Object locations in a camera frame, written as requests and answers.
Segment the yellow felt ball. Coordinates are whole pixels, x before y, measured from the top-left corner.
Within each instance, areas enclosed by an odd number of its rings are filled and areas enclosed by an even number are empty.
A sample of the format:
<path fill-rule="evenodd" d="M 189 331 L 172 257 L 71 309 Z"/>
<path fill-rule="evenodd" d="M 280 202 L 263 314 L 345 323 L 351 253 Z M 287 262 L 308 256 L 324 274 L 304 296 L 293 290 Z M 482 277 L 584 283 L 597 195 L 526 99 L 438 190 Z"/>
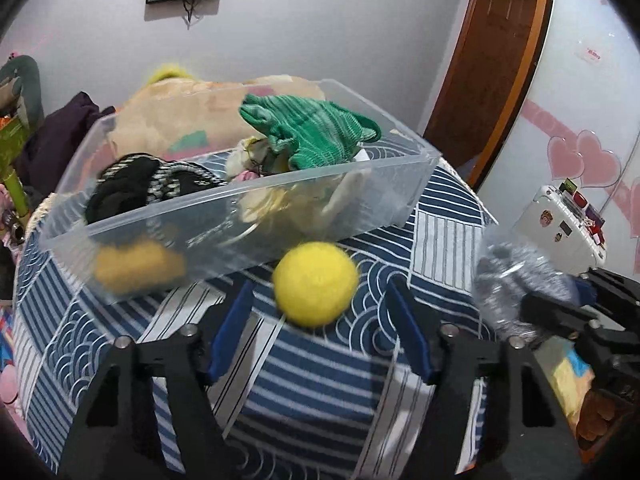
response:
<path fill-rule="evenodd" d="M 309 242 L 291 249 L 272 272 L 278 309 L 303 328 L 333 323 L 352 303 L 359 282 L 356 263 L 331 243 Z"/>

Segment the bagged grey speckled socks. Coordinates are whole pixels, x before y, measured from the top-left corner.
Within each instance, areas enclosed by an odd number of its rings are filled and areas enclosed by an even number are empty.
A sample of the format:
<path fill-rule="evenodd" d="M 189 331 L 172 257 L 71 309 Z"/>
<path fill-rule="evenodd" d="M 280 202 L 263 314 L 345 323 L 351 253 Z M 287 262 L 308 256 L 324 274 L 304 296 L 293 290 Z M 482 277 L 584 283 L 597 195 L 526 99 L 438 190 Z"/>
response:
<path fill-rule="evenodd" d="M 529 292 L 577 304 L 569 275 L 555 269 L 548 256 L 525 236 L 503 226 L 488 226 L 476 258 L 472 296 L 480 317 L 502 340 L 521 337 L 537 347 L 549 333 L 520 319 Z"/>

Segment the floral yellow white cloth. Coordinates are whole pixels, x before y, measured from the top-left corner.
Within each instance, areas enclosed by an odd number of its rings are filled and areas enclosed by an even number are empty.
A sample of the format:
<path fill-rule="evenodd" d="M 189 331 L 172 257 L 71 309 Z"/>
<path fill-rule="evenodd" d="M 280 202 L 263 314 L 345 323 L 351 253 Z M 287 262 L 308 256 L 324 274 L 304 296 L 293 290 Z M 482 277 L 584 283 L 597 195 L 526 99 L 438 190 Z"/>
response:
<path fill-rule="evenodd" d="M 226 161 L 230 182 L 265 180 L 288 170 L 288 156 L 271 151 L 264 136 L 241 140 Z M 375 226 L 366 204 L 369 167 L 288 182 L 262 182 L 228 201 L 227 228 L 252 232 L 285 229 L 339 240 Z"/>

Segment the green knitted sock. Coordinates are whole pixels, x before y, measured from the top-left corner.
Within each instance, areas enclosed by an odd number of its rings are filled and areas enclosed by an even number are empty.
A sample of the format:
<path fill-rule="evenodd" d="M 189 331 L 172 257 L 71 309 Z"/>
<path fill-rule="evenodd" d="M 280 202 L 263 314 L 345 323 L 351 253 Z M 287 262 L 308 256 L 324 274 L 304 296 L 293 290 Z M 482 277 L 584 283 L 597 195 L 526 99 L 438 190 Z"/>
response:
<path fill-rule="evenodd" d="M 363 143 L 381 139 L 377 122 L 331 101 L 301 96 L 248 94 L 239 114 L 263 134 L 273 154 L 293 170 L 350 162 Z"/>

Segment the white suitcase with stickers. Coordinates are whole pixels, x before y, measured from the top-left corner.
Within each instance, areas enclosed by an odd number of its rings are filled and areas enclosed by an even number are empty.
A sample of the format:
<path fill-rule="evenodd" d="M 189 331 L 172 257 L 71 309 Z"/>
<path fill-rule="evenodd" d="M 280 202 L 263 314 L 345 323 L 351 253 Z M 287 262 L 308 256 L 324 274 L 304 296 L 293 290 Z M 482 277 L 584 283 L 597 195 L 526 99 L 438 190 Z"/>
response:
<path fill-rule="evenodd" d="M 543 185 L 525 207 L 514 228 L 536 244 L 566 274 L 603 268 L 605 220 L 577 184 Z"/>

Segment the yellow oval sponge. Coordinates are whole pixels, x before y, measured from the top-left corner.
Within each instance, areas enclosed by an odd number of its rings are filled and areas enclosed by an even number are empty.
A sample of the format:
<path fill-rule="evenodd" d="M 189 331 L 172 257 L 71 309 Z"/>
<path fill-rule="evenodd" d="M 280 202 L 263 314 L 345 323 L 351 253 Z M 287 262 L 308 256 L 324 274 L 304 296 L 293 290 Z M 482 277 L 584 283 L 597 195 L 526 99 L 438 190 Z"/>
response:
<path fill-rule="evenodd" d="M 93 277 L 114 295 L 168 286 L 186 276 L 184 255 L 142 238 L 129 245 L 102 246 L 94 258 Z"/>

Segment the blue white patterned bedspread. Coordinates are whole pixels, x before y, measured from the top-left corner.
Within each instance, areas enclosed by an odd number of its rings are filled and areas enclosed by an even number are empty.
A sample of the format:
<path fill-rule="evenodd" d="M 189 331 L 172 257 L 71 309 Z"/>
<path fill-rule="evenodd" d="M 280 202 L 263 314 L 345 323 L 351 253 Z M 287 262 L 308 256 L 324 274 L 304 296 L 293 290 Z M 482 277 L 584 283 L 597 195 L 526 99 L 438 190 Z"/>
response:
<path fill-rule="evenodd" d="M 62 458 L 80 399 L 113 340 L 171 335 L 221 300 L 231 278 L 108 304 L 40 244 L 49 208 L 29 222 L 14 288 L 17 390 L 32 445 Z M 410 370 L 384 302 L 399 275 L 413 296 L 475 338 L 488 339 L 471 297 L 472 270 L 491 215 L 446 163 L 433 171 L 403 226 L 342 241 L 359 285 L 349 309 L 321 330 L 280 315 L 273 265 L 245 271 L 254 310 L 228 374 L 209 389 L 236 469 L 247 479 L 395 479 L 433 391 Z"/>

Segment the clear plastic storage bin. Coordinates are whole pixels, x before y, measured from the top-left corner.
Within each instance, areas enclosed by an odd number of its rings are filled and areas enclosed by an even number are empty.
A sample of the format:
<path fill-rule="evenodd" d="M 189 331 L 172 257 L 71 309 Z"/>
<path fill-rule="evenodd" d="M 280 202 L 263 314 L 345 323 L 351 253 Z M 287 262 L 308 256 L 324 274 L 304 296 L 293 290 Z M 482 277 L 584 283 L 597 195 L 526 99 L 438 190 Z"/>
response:
<path fill-rule="evenodd" d="M 381 139 L 374 143 L 363 143 L 356 156 L 346 164 L 286 172 L 265 180 L 224 180 L 224 184 L 218 188 L 87 224 L 85 208 L 96 187 L 96 178 L 105 168 L 122 158 L 116 156 L 108 140 L 117 112 L 92 125 L 68 164 L 41 228 L 41 247 L 54 255 L 63 269 L 107 301 L 208 280 L 276 260 L 290 248 L 307 240 L 322 240 L 303 236 L 293 230 L 259 228 L 248 232 L 233 226 L 227 228 L 224 220 L 228 217 L 228 201 L 233 197 L 262 182 L 277 184 L 297 177 L 313 178 L 320 174 L 339 174 L 366 167 L 372 170 L 367 183 L 366 204 L 375 226 L 362 233 L 384 226 L 401 226 L 408 220 L 431 177 L 439 161 L 439 151 L 395 117 L 344 84 L 332 79 L 314 82 L 324 93 L 323 101 L 331 101 L 377 122 L 382 130 Z M 234 148 L 177 160 L 195 162 L 218 178 L 223 178 L 227 158 Z M 142 238 L 155 240 L 184 255 L 188 268 L 186 276 L 168 286 L 124 296 L 105 290 L 93 277 L 94 258 L 99 248 L 129 245 Z"/>

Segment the beige plush blanket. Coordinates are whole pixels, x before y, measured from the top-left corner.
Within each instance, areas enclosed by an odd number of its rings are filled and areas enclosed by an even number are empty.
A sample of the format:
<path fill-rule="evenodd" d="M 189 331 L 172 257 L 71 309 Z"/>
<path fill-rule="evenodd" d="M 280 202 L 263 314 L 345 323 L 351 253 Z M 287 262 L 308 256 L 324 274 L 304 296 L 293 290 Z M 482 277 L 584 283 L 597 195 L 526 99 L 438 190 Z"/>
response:
<path fill-rule="evenodd" d="M 245 84 L 166 77 L 119 109 L 108 140 L 117 157 L 142 152 L 177 160 L 228 150 L 255 134 L 239 113 L 248 94 L 324 98 L 315 82 L 288 75 Z"/>

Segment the dark purple garment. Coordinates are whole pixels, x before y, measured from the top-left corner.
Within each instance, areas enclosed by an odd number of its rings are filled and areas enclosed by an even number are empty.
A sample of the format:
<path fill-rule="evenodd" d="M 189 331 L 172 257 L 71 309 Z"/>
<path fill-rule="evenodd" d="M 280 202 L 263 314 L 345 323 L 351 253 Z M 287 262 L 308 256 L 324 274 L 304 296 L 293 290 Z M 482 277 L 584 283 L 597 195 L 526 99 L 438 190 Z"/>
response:
<path fill-rule="evenodd" d="M 115 112 L 114 106 L 101 110 L 86 92 L 78 92 L 65 106 L 44 118 L 26 142 L 14 162 L 21 182 L 43 196 L 54 192 L 92 125 Z"/>

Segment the yellow green fuzzy plush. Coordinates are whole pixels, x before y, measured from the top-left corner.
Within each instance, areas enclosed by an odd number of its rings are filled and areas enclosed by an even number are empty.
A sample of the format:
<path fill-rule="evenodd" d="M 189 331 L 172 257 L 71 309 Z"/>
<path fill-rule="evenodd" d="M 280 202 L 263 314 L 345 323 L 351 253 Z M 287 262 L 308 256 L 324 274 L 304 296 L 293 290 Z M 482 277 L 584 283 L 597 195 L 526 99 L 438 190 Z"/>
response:
<path fill-rule="evenodd" d="M 179 64 L 166 63 L 153 70 L 153 73 L 146 80 L 146 85 L 150 86 L 151 84 L 174 78 L 193 79 L 194 76 Z"/>

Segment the green cardboard box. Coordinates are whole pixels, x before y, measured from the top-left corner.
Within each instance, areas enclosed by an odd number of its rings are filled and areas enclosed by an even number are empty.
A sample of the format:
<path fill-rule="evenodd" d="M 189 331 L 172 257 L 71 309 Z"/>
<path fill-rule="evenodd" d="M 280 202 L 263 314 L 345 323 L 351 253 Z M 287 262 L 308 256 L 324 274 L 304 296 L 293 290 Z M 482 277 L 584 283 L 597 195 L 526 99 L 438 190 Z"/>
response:
<path fill-rule="evenodd" d="M 1 182 L 13 202 L 17 215 L 23 218 L 29 208 L 26 194 L 13 163 L 20 156 L 28 139 L 29 131 L 17 116 L 5 120 L 1 124 Z"/>

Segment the green dinosaur plush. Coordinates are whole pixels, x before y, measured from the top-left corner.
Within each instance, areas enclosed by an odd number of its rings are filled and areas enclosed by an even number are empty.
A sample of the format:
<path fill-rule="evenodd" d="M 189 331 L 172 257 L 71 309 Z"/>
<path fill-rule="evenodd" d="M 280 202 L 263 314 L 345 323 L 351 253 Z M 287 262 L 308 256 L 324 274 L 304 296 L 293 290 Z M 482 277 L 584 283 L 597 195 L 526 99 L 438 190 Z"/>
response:
<path fill-rule="evenodd" d="M 1 115 L 17 114 L 30 131 L 37 130 L 44 118 L 40 73 L 29 55 L 11 58 L 1 67 Z"/>

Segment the wooden door frame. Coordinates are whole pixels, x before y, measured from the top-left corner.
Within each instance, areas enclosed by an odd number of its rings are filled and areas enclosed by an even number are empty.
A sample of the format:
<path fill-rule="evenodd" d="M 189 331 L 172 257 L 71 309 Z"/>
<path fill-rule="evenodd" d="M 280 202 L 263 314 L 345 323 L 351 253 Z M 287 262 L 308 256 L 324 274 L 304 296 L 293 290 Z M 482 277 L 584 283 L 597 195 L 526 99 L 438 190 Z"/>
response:
<path fill-rule="evenodd" d="M 477 190 L 538 61 L 552 0 L 469 0 L 424 138 Z"/>

